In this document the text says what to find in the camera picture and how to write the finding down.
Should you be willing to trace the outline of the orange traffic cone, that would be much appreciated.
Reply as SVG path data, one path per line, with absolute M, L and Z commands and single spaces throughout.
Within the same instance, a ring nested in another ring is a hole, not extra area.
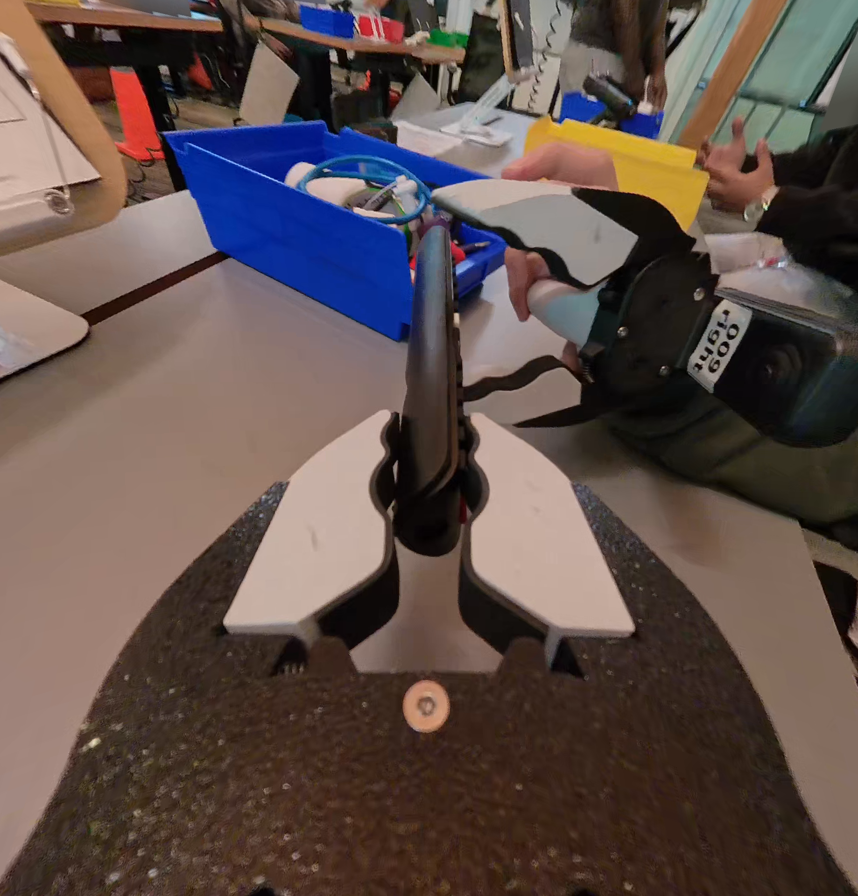
M 163 161 L 161 139 L 138 75 L 124 67 L 112 67 L 109 73 L 121 121 L 117 150 L 138 163 Z

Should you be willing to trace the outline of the printed instruction sheet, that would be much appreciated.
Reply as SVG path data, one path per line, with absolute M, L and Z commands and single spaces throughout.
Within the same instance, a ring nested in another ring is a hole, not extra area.
M 46 110 L 17 43 L 0 31 L 0 230 L 74 213 L 97 170 Z

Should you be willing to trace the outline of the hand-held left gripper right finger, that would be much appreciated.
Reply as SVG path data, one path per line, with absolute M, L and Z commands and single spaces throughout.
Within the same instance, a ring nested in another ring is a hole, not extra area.
M 503 655 L 519 639 L 566 666 L 569 639 L 625 639 L 635 621 L 568 476 L 488 416 L 468 420 L 458 610 Z

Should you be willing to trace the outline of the wooden clipboard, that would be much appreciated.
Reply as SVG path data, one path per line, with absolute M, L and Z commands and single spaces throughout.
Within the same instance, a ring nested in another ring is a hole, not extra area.
M 92 230 L 112 220 L 123 206 L 126 178 L 113 140 L 24 2 L 0 2 L 0 31 L 15 40 L 31 68 L 46 110 L 100 176 L 96 182 L 71 187 L 71 217 L 0 230 L 2 256 Z

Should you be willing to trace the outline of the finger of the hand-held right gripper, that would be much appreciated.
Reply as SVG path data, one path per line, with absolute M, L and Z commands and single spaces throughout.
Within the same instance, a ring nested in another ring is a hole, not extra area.
M 440 187 L 431 200 L 508 247 L 540 255 L 554 280 L 580 290 L 621 270 L 639 242 L 568 185 L 488 178 Z
M 523 429 L 577 427 L 613 410 L 611 396 L 551 355 L 464 386 L 462 400 L 468 418 Z

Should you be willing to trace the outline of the small blue bin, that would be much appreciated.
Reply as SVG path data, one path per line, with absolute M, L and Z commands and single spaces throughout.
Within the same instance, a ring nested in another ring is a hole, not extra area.
M 345 3 L 334 6 L 301 2 L 299 19 L 302 28 L 313 34 L 345 40 L 356 36 L 356 17 Z

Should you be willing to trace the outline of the black power tool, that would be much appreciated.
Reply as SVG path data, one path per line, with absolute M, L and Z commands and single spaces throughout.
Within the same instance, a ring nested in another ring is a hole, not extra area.
M 660 115 L 660 111 L 646 98 L 636 100 L 609 74 L 590 73 L 584 79 L 582 88 L 587 96 L 602 105 L 601 110 L 590 120 L 593 125 L 609 122 L 619 126 L 637 117 L 656 118 Z

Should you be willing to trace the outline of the black remote control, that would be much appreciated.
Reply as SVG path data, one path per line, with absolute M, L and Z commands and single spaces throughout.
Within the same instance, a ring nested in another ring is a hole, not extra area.
M 393 526 L 423 556 L 457 546 L 467 424 L 450 233 L 435 225 L 415 257 Z

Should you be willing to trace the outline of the wooden workbench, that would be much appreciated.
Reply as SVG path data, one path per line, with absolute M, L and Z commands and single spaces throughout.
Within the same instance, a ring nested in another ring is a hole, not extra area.
M 81 2 L 79 6 L 49 2 L 26 2 L 25 5 L 37 21 L 44 23 L 105 29 L 150 28 L 203 34 L 220 34 L 228 30 L 218 18 L 200 13 L 189 16 L 148 13 L 107 2 Z M 294 37 L 323 47 L 369 56 L 404 56 L 429 65 L 459 66 L 466 55 L 464 48 L 441 46 L 430 43 L 425 38 L 407 38 L 398 43 L 358 36 L 346 39 L 312 31 L 291 21 L 263 18 L 247 12 L 243 12 L 243 20 L 245 25 L 256 28 L 259 32 Z

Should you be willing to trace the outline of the white plastic object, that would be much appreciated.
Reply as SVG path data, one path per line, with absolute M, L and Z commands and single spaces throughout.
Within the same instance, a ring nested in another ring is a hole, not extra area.
M 314 164 L 306 161 L 295 163 L 286 174 L 284 184 L 326 203 L 349 209 L 356 204 L 358 196 L 369 192 L 362 178 L 327 175 L 308 179 L 315 169 Z

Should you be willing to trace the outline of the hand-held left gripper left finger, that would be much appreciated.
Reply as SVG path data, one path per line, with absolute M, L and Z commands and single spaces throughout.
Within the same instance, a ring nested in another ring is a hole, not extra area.
M 399 421 L 388 409 L 374 413 L 290 477 L 225 613 L 227 633 L 284 635 L 307 647 L 329 636 L 353 648 L 391 619 Z

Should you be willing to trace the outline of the clear plastic bag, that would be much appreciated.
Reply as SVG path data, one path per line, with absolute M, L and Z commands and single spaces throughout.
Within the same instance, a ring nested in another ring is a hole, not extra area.
M 710 233 L 704 241 L 720 285 L 728 286 L 762 271 L 817 274 L 814 268 L 796 260 L 781 239 L 756 230 Z

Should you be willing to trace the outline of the white paper sheets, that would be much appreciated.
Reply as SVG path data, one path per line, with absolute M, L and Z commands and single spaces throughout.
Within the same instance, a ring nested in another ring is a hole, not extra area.
M 395 128 L 398 147 L 435 159 L 468 145 L 502 149 L 513 140 L 510 134 L 487 126 L 463 131 L 459 123 L 434 130 L 412 122 L 399 121 Z

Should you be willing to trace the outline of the blue storage bin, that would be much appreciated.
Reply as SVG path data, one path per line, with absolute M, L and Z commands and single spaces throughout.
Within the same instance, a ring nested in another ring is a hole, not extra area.
M 214 248 L 395 342 L 413 301 L 400 229 L 287 185 L 297 163 L 347 156 L 394 163 L 428 187 L 486 179 L 468 168 L 323 122 L 169 132 Z

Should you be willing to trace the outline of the person's right hand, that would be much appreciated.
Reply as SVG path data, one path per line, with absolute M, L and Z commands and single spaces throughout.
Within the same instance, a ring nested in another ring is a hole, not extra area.
M 605 151 L 565 142 L 547 143 L 502 170 L 502 179 L 550 181 L 572 187 L 618 191 L 612 157 Z M 547 263 L 535 252 L 507 248 L 504 257 L 509 297 L 516 317 L 530 317 L 527 294 L 540 280 L 551 279 Z

